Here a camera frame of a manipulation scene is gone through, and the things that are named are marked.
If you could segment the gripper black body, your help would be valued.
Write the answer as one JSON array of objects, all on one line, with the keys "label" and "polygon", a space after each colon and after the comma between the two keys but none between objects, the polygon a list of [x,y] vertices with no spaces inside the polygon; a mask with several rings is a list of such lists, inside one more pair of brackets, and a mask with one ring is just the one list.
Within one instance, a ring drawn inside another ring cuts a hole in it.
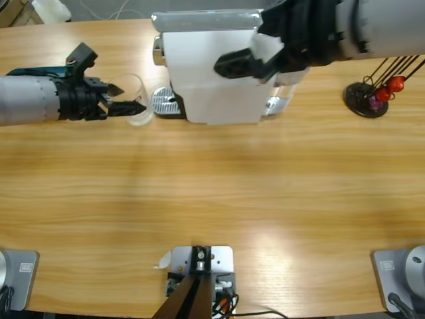
[{"label": "gripper black body", "polygon": [[108,85],[99,78],[84,77],[82,82],[71,83],[69,79],[54,80],[59,97],[59,120],[105,120],[108,115],[99,107]]},{"label": "gripper black body", "polygon": [[337,31],[339,1],[277,1],[261,12],[259,33],[284,44],[273,65],[278,72],[301,71],[343,60]]}]

